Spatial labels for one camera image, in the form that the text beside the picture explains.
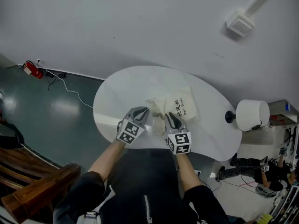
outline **green floor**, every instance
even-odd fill
[[[73,75],[67,75],[65,82],[91,106],[102,84]],[[95,125],[93,109],[82,104],[77,94],[67,92],[62,81],[48,91],[45,76],[39,80],[17,66],[0,67],[0,92],[4,96],[0,102],[3,118],[20,130],[29,147],[59,165],[77,163],[85,172],[109,145]],[[207,180],[213,159],[194,153],[189,158],[194,168],[202,171],[201,179]]]

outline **table lamp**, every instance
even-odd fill
[[[227,111],[225,120],[229,124],[235,119],[239,129],[243,132],[256,130],[268,123],[270,118],[270,110],[265,101],[248,100],[240,101],[237,106],[236,113]]]

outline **white cable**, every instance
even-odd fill
[[[52,75],[56,76],[58,79],[60,79],[60,80],[62,80],[62,81],[64,82],[64,80],[63,80],[62,78],[60,78],[60,77],[58,77],[57,75],[53,74],[51,71],[48,71],[47,68],[45,68],[45,67],[43,67],[43,68],[44,68],[47,72],[51,73]],[[69,91],[69,90],[67,89],[67,87],[66,87],[65,82],[64,82],[64,86],[65,86],[65,88],[66,88],[66,91],[68,91],[68,92],[73,92],[73,93],[77,93],[79,99],[81,100],[81,102],[82,102],[83,104],[85,104],[85,105],[88,106],[88,107],[93,108],[92,106],[90,106],[90,105],[88,105],[88,104],[86,104],[86,103],[83,102],[83,100],[82,100],[81,97],[80,97],[79,92],[77,92],[77,91]]]

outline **forearm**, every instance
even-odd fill
[[[283,162],[284,162],[284,155],[281,154],[277,166],[282,168],[283,167]]]
[[[108,175],[115,164],[118,154],[124,147],[125,143],[114,140],[102,153],[102,155],[93,163],[88,171],[99,173],[104,182],[108,178]]]
[[[195,174],[194,168],[186,154],[177,154],[176,158],[178,160],[184,192],[196,186],[204,185]]]
[[[266,177],[266,173],[262,173],[262,181],[263,181],[263,185],[265,187],[269,187],[271,182],[268,181],[267,177]]]

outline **oval table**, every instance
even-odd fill
[[[230,159],[238,150],[242,132],[236,122],[228,124],[225,113],[232,105],[215,88],[203,80],[181,71],[158,66],[134,66],[109,76],[99,87],[93,103],[95,123],[110,142],[116,137],[117,123],[133,107],[146,106],[147,99],[162,97],[190,86],[198,108],[199,121],[188,121],[192,136],[191,151],[218,161]],[[146,130],[127,148],[168,148],[164,136],[153,132],[151,113]]]

